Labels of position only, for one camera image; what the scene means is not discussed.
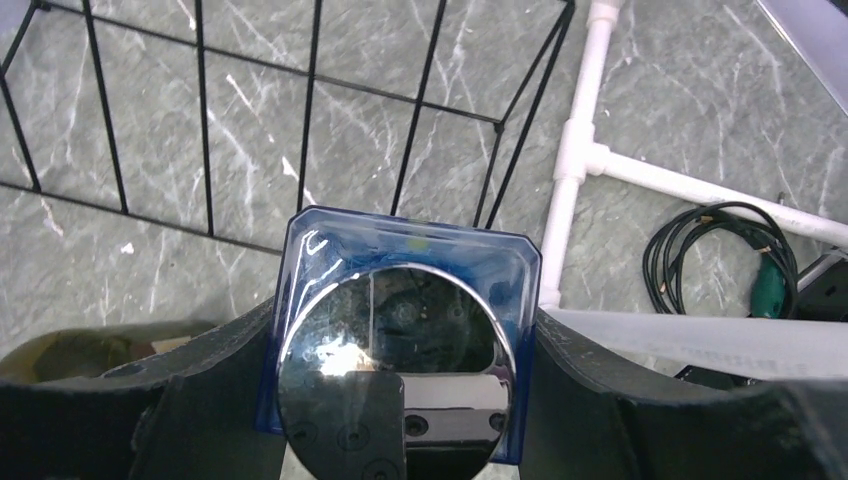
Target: marble floor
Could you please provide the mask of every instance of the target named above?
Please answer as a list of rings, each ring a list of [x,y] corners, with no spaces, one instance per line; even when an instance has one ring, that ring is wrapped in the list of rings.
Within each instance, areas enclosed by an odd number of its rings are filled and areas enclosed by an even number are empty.
[[[79,7],[79,0],[62,0]],[[324,2],[317,71],[414,96],[436,2]],[[92,0],[95,13],[192,40],[183,0]],[[548,91],[494,228],[539,244],[562,123],[586,32],[579,2]],[[553,25],[558,0],[451,0],[426,100],[487,117],[503,114]],[[24,0],[0,0],[0,53]],[[305,69],[312,2],[207,0],[207,44]],[[187,46],[98,24],[117,151],[130,210],[206,226],[196,54]],[[43,187],[116,207],[85,23],[37,12],[6,78]],[[211,181],[217,231],[279,248],[301,174],[306,80],[209,53]],[[531,90],[538,83],[537,73]],[[487,208],[529,107],[506,125]],[[412,106],[317,82],[305,200],[385,213]],[[595,118],[616,152],[848,223],[848,118],[752,0],[628,0]],[[425,108],[400,213],[468,225],[495,132],[491,124]],[[0,180],[27,185],[20,148],[0,105]],[[203,318],[225,321],[270,296],[278,259],[145,222],[0,188],[0,356],[71,325]],[[564,267],[567,308],[651,311],[641,254],[663,223],[690,205],[609,178],[581,188]],[[800,265],[822,245],[791,238]],[[693,313],[740,315],[757,256],[726,235],[687,258]],[[635,360],[660,371],[674,365]],[[294,468],[287,462],[287,468]],[[290,473],[286,478],[300,478]],[[493,467],[481,478],[516,478]]]

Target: wire basket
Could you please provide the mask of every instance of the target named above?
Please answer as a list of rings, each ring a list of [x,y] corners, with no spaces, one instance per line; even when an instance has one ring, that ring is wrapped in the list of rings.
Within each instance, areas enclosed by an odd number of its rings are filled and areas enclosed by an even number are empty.
[[[438,115],[456,116],[459,118],[480,122],[482,124],[491,125],[494,129],[494,139],[491,142],[490,146],[488,146],[488,151],[490,152],[490,154],[485,175],[481,183],[482,188],[476,198],[473,198],[473,200],[469,199],[469,201],[476,201],[476,208],[474,209],[473,220],[468,222],[469,226],[491,228],[503,201],[506,189],[512,178],[515,166],[521,155],[521,150],[524,145],[525,139],[527,138],[530,126],[533,123],[536,111],[540,105],[542,96],[545,92],[548,79],[550,78],[554,64],[562,47],[565,34],[568,30],[568,26],[574,14],[573,2],[558,3],[562,4],[562,9],[560,10],[558,16],[553,19],[554,21],[552,27],[550,28],[549,32],[547,33],[547,36],[542,42],[541,48],[539,49],[538,53],[535,55],[532,62],[530,63],[530,66],[526,74],[524,75],[524,78],[521,80],[518,89],[511,96],[511,100],[506,110],[500,116],[487,116],[469,111],[468,109],[456,108],[455,106],[451,106],[449,102],[444,102],[446,104],[442,104],[426,100],[425,94],[427,93],[428,81],[430,80],[430,77],[432,75],[432,67],[434,63],[434,56],[438,46],[439,34],[442,31],[446,16],[446,9],[448,8],[447,0],[440,0],[438,2],[438,6],[435,7],[434,22],[431,26],[431,30],[429,31],[429,35],[425,36],[426,38],[428,38],[428,44],[424,65],[421,68],[420,73],[416,75],[417,93],[415,94],[415,96],[403,95],[389,90],[376,88],[374,86],[352,82],[349,80],[337,78],[336,76],[327,75],[318,71],[317,63],[319,42],[322,39],[321,15],[323,6],[321,0],[315,0],[312,9],[312,28],[311,32],[309,33],[310,45],[308,49],[308,66],[306,69],[297,68],[291,65],[285,65],[282,63],[272,62],[249,56],[245,53],[209,45],[207,43],[208,38],[206,38],[204,34],[204,26],[209,23],[210,19],[204,18],[204,2],[202,0],[195,0],[194,17],[191,17],[191,15],[189,15],[189,18],[191,18],[192,21],[192,29],[196,34],[191,40],[184,38],[184,36],[181,37],[175,34],[153,31],[148,28],[142,28],[124,21],[119,21],[114,18],[95,14],[93,13],[90,0],[82,0],[80,4],[81,8],[69,6],[70,4],[65,4],[64,2],[56,3],[44,0],[33,0],[32,3],[29,5],[24,20],[16,36],[12,41],[8,53],[3,59],[2,69],[0,70],[0,73],[2,73],[2,75],[0,75],[0,87],[2,87],[3,97],[5,99],[9,117],[11,118],[11,124],[14,129],[14,136],[17,139],[17,152],[20,153],[19,160],[22,165],[25,166],[26,176],[28,177],[29,184],[21,184],[21,182],[8,181],[7,179],[3,178],[0,179],[0,185],[7,188],[36,193],[49,198],[72,202],[74,204],[95,208],[105,212],[123,215],[136,220],[160,225],[165,228],[171,228],[182,232],[210,237],[221,242],[226,242],[259,251],[279,254],[280,251],[277,247],[280,242],[271,242],[267,240],[261,241],[256,240],[255,237],[250,236],[248,236],[248,238],[244,238],[244,236],[238,235],[238,229],[234,230],[233,228],[227,227],[226,218],[222,219],[216,215],[216,208],[219,207],[221,199],[216,198],[215,189],[213,188],[213,174],[210,161],[210,123],[217,122],[218,120],[215,117],[214,113],[207,106],[209,101],[207,94],[208,58],[209,55],[216,55],[220,58],[229,59],[228,61],[234,62],[231,63],[231,65],[240,65],[242,66],[241,68],[259,66],[262,68],[273,70],[275,72],[280,72],[281,74],[287,75],[290,78],[300,78],[305,80],[305,91],[302,98],[303,111],[302,135],[300,138],[300,157],[294,162],[290,162],[289,164],[283,165],[282,172],[285,175],[295,177],[297,180],[297,192],[296,195],[292,195],[292,197],[295,197],[295,205],[292,212],[299,211],[307,204],[314,203],[314,200],[310,198],[311,195],[308,189],[306,188],[306,185],[307,177],[309,176],[309,172],[311,171],[310,161],[313,161],[315,158],[315,155],[312,152],[312,150],[315,149],[315,145],[313,144],[310,138],[310,128],[316,128],[316,120],[313,118],[313,103],[315,99],[316,88],[341,88],[359,92],[360,94],[365,94],[367,96],[380,97],[381,99],[390,99],[396,102],[400,102],[402,104],[410,105],[412,107],[409,130],[404,141],[405,146],[403,148],[403,155],[400,160],[400,165],[397,168],[396,177],[394,179],[395,187],[391,195],[392,200],[390,207],[386,208],[386,211],[384,212],[376,211],[375,213],[388,213],[390,215],[403,214],[403,212],[399,211],[399,207],[402,203],[402,193],[404,192],[404,189],[409,189],[408,171],[410,166],[410,159],[413,156],[413,144],[415,141],[416,132],[419,129],[419,120],[422,118],[422,112],[432,111]],[[62,12],[50,13],[46,15],[43,19],[43,21],[45,22],[50,22],[50,15],[54,14],[71,14],[81,17],[81,19],[84,20],[88,42],[87,47],[90,49],[90,58],[93,62],[94,76],[96,78],[99,103],[103,114],[103,127],[105,129],[108,141],[108,156],[111,158],[111,168],[115,179],[115,191],[117,201],[114,202],[114,204],[109,204],[109,202],[97,201],[92,198],[86,198],[84,196],[71,194],[67,191],[63,191],[62,189],[47,187],[45,186],[45,182],[43,181],[43,179],[39,178],[38,169],[36,168],[39,159],[33,158],[31,150],[28,146],[28,141],[31,139],[32,133],[30,132],[29,134],[26,134],[24,131],[25,129],[22,127],[19,113],[15,108],[14,95],[12,89],[10,89],[9,82],[7,79],[7,73],[9,72],[10,67],[12,67],[13,65],[15,55],[18,52],[21,43],[24,41],[24,38],[27,34],[28,29],[30,28],[30,25],[33,23],[33,16],[38,10],[58,10],[59,12]],[[120,142],[117,139],[121,135],[132,135],[133,132],[122,132],[119,131],[115,126],[113,111],[110,108],[113,108],[113,106],[116,104],[116,99],[113,99],[107,94],[107,81],[105,78],[109,76],[109,72],[106,71],[108,70],[107,68],[104,68],[105,65],[101,58],[101,48],[98,44],[98,31],[101,28],[124,29],[125,31],[134,32],[135,34],[140,35],[140,38],[158,39],[166,42],[173,48],[188,47],[192,50],[192,56],[195,65],[191,67],[186,66],[186,68],[196,68],[197,72],[196,103],[199,106],[197,110],[197,115],[200,119],[200,150],[202,151],[202,159],[190,157],[178,158],[173,159],[172,162],[199,163],[200,161],[202,161],[202,174],[198,175],[198,178],[195,182],[195,187],[200,188],[200,186],[202,185],[202,198],[203,202],[205,203],[205,211],[203,212],[203,220],[205,220],[205,225],[198,225],[197,222],[180,221],[178,218],[179,216],[168,214],[151,214],[149,211],[145,211],[144,208],[137,208],[136,204],[138,204],[139,202],[143,202],[144,199],[134,199],[132,198],[132,194],[127,191],[128,189],[126,188],[124,182],[124,171],[126,168],[126,162],[122,163],[121,148],[119,148]],[[531,85],[531,83],[535,83],[534,81],[532,81],[532,79],[536,78],[534,77],[534,73],[536,73],[537,70],[540,69],[540,65],[542,66],[540,70],[541,74],[538,77],[538,83],[536,83],[537,86],[535,89],[535,93],[532,94],[532,97],[530,99],[530,104],[525,119],[520,124],[520,133],[518,133],[517,139],[515,141],[515,147],[512,151],[511,156],[507,160],[505,168],[500,165],[500,168],[504,168],[503,179],[500,182],[498,188],[496,189],[496,194],[493,195],[493,198],[487,201],[487,191],[490,188],[493,188],[492,175],[496,169],[496,164],[498,164],[498,153],[502,144],[502,140],[504,138],[507,122],[513,118],[513,114],[516,111],[516,106],[519,103],[519,100],[526,99],[526,97],[524,97],[525,90],[528,91],[528,95],[531,95],[529,93],[529,90],[531,90],[532,88],[528,87]],[[280,113],[281,115],[295,115],[295,113],[292,112]],[[269,140],[273,143],[274,139],[271,133],[268,134],[268,137]],[[297,172],[294,171],[294,165],[291,165],[291,163],[297,164],[299,166],[299,170]],[[273,172],[258,171],[254,173],[256,175],[268,175],[269,173]],[[431,190],[432,196],[437,197],[439,194],[439,192],[435,190],[435,188],[437,187],[432,187],[434,188],[434,190]]]

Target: pvc pipe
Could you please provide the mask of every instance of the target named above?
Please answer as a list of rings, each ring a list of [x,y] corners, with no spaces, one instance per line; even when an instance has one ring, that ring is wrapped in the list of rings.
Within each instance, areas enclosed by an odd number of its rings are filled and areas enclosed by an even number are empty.
[[[761,380],[848,378],[848,325],[547,309],[608,348]]]
[[[594,144],[592,123],[598,92],[604,74],[610,35],[618,22],[623,0],[593,0],[586,21],[589,35],[583,47],[583,59],[571,116],[563,126],[554,168],[554,193],[548,210],[548,222],[542,240],[542,281],[539,304],[558,307],[559,282],[568,247],[568,235],[574,217],[577,190],[586,179],[585,157]]]
[[[739,193],[616,153],[603,155],[598,151],[596,155],[588,157],[588,163],[587,170],[594,175],[608,175],[700,205],[729,201],[750,203],[765,210],[785,231],[838,247],[848,247],[848,225],[833,220]],[[734,208],[728,211],[749,220],[762,222],[759,215],[750,210]]]

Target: green plug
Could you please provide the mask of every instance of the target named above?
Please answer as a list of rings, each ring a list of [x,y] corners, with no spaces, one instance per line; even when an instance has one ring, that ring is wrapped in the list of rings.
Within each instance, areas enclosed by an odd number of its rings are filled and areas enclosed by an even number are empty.
[[[768,254],[762,254],[760,271],[751,287],[751,316],[757,318],[780,318],[786,285],[783,273]]]

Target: metal grid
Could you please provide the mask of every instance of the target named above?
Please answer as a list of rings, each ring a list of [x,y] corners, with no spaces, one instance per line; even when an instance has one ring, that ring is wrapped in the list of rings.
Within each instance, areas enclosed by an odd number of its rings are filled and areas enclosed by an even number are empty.
[[[330,77],[327,75],[322,75],[316,72],[316,63],[318,57],[318,39],[320,34],[320,23],[321,23],[321,10],[322,10],[322,0],[315,0],[314,2],[314,14],[313,14],[313,24],[312,24],[312,38],[310,45],[310,55],[309,55],[309,67],[308,70],[299,70],[296,68],[288,67],[285,65],[280,65],[273,62],[267,62],[264,60],[259,60],[257,58],[253,58],[250,56],[246,56],[240,53],[231,52],[211,46],[207,46],[204,41],[204,33],[203,33],[203,1],[195,0],[195,16],[197,21],[196,28],[196,39],[194,42],[184,40],[181,38],[177,38],[174,36],[166,35],[163,33],[154,32],[148,30],[146,28],[138,27],[135,25],[131,25],[125,22],[113,20],[110,18],[106,18],[100,15],[94,15],[92,13],[91,1],[90,0],[82,0],[82,10],[71,8],[65,5],[60,5],[57,3],[53,3],[47,0],[33,0],[30,3],[30,6],[24,16],[23,22],[21,23],[20,28],[18,29],[15,38],[12,41],[12,45],[9,48],[6,57],[3,59],[2,65],[0,65],[0,89],[2,89],[3,97],[6,100],[6,106],[9,111],[9,116],[11,117],[12,126],[15,130],[15,135],[17,137],[18,143],[20,145],[21,154],[24,162],[26,163],[26,168],[29,173],[31,185],[29,187],[22,187],[20,185],[11,184],[5,181],[0,180],[0,186],[12,188],[15,190],[27,191],[36,193],[45,197],[54,198],[57,200],[63,200],[67,202],[71,202],[77,205],[82,205],[89,208],[94,208],[97,210],[115,213],[119,215],[123,215],[125,217],[129,217],[135,220],[140,220],[144,222],[149,222],[155,225],[159,225],[165,228],[171,228],[174,230],[179,230],[185,233],[200,235],[208,238],[213,238],[218,241],[226,242],[229,244],[242,246],[245,248],[250,248],[258,251],[280,254],[280,250],[274,249],[265,245],[259,245],[256,243],[245,242],[233,238],[228,238],[216,233],[215,229],[215,221],[214,221],[214,213],[213,213],[213,201],[212,201],[212,175],[211,175],[211,167],[209,161],[209,126],[207,119],[207,108],[206,108],[206,52],[211,52],[214,54],[222,55],[225,57],[229,57],[232,59],[248,62],[251,64],[268,67],[274,70],[288,72],[290,74],[305,77],[307,79],[307,88],[306,88],[306,98],[305,98],[305,109],[304,109],[304,123],[303,123],[303,136],[302,136],[302,146],[301,146],[301,156],[300,156],[300,175],[298,180],[298,195],[297,195],[297,210],[300,211],[303,208],[303,199],[304,199],[304,190],[305,190],[305,179],[306,179],[306,167],[307,167],[307,153],[308,153],[308,145],[309,145],[309,126],[312,116],[312,100],[313,100],[313,90],[315,86],[315,82],[322,82],[332,85],[337,85],[340,87],[356,90],[359,92],[377,95],[385,98],[389,98],[392,100],[398,100],[401,102],[405,102],[408,104],[414,105],[412,120],[409,126],[409,134],[406,139],[406,146],[403,152],[403,158],[400,165],[400,170],[397,178],[397,186],[395,187],[394,196],[392,200],[391,207],[391,215],[396,215],[398,210],[398,205],[400,203],[401,192],[404,186],[404,180],[406,176],[407,166],[409,164],[409,159],[412,153],[413,141],[415,139],[415,130],[418,125],[418,119],[421,114],[421,110],[424,108],[429,108],[433,110],[447,112],[453,115],[458,115],[461,117],[474,119],[482,122],[486,122],[491,124],[495,130],[495,139],[492,145],[491,155],[488,162],[488,167],[486,169],[485,178],[483,180],[483,186],[480,191],[480,195],[477,200],[477,209],[474,215],[474,227],[480,227],[481,222],[483,220],[483,206],[486,199],[486,190],[489,188],[489,183],[491,181],[492,172],[494,171],[495,162],[497,161],[498,156],[498,148],[501,143],[501,139],[503,138],[504,129],[506,122],[510,119],[513,111],[515,110],[515,106],[518,103],[518,100],[521,98],[524,93],[527,85],[530,83],[530,79],[533,74],[536,72],[536,69],[542,63],[542,58],[545,56],[545,53],[551,49],[550,56],[548,57],[547,64],[544,67],[544,71],[542,73],[541,79],[539,81],[539,85],[536,89],[536,93],[533,96],[532,103],[527,113],[527,117],[522,125],[521,132],[516,142],[515,150],[511,158],[509,159],[509,163],[506,168],[506,172],[503,178],[503,182],[501,183],[500,188],[497,191],[497,195],[495,196],[494,203],[492,204],[492,208],[489,212],[488,217],[485,219],[485,223],[483,224],[484,228],[491,228],[492,224],[495,220],[495,217],[498,213],[498,209],[500,208],[501,202],[503,201],[504,194],[506,193],[507,186],[512,178],[513,172],[515,170],[515,166],[518,163],[518,159],[521,155],[521,150],[524,146],[524,142],[527,139],[527,135],[530,131],[530,126],[533,123],[533,120],[536,115],[536,111],[539,108],[539,104],[541,103],[542,96],[545,92],[545,88],[547,87],[548,80],[550,78],[551,72],[553,71],[553,67],[556,63],[556,59],[559,56],[560,49],[563,44],[563,40],[565,39],[565,34],[568,31],[568,26],[571,23],[571,19],[574,15],[574,2],[573,1],[564,1],[564,7],[562,12],[557,17],[556,22],[548,33],[545,41],[542,44],[539,52],[536,54],[533,62],[530,65],[524,79],[521,81],[518,90],[512,97],[512,100],[509,103],[506,111],[503,116],[500,118],[488,117],[485,115],[479,115],[473,112],[468,112],[465,110],[452,108],[444,105],[439,105],[435,103],[431,103],[424,100],[424,95],[426,93],[427,88],[427,80],[430,74],[430,67],[433,63],[433,57],[436,51],[436,45],[439,40],[439,31],[442,28],[442,23],[444,20],[445,7],[447,5],[447,0],[439,0],[438,9],[436,11],[435,22],[433,24],[433,29],[430,35],[430,42],[427,48],[427,56],[424,62],[424,67],[421,72],[421,79],[418,85],[418,93],[415,98],[406,97],[403,95],[398,95],[395,93],[387,92],[384,90],[380,90],[377,88],[373,88],[367,85],[361,85],[354,82],[349,82],[345,80],[341,80],[338,78]],[[25,138],[23,129],[21,128],[20,119],[18,117],[17,111],[15,110],[14,102],[12,99],[12,94],[9,89],[9,85],[6,81],[6,72],[8,72],[9,67],[12,64],[12,61],[15,58],[15,54],[18,51],[18,48],[23,41],[24,35],[27,32],[27,28],[29,27],[32,17],[36,10],[49,11],[51,9],[57,9],[64,12],[80,15],[84,17],[86,24],[86,31],[88,34],[88,41],[91,48],[91,56],[94,63],[94,72],[97,80],[97,88],[100,96],[100,104],[103,110],[103,118],[104,118],[104,126],[106,128],[107,139],[109,143],[109,152],[112,158],[112,166],[115,173],[115,180],[117,182],[117,191],[118,197],[120,200],[120,209],[115,209],[113,207],[99,205],[94,202],[81,200],[77,198],[73,198],[67,195],[58,194],[54,192],[50,192],[44,190],[41,186],[41,182],[38,178],[38,173],[33,164],[32,156],[30,155],[29,148],[27,147],[27,140]],[[121,27],[127,30],[131,30],[137,32],[139,34],[148,35],[151,37],[155,37],[161,40],[165,40],[168,42],[173,42],[176,44],[192,47],[195,49],[197,53],[197,77],[199,82],[199,103],[200,103],[200,126],[201,126],[201,140],[202,140],[202,148],[203,148],[203,179],[204,179],[204,187],[205,187],[205,198],[206,198],[206,222],[207,228],[206,230],[198,230],[195,228],[191,228],[184,225],[179,225],[173,222],[165,221],[162,219],[158,219],[155,217],[140,215],[130,211],[127,206],[127,195],[124,189],[124,181],[121,175],[121,162],[119,160],[119,152],[117,148],[117,143],[115,141],[115,131],[112,126],[112,114],[109,110],[109,97],[106,93],[106,84],[103,79],[103,66],[100,61],[100,51],[98,49],[97,44],[97,34],[96,34],[96,25],[98,23],[108,24],[112,26]]]

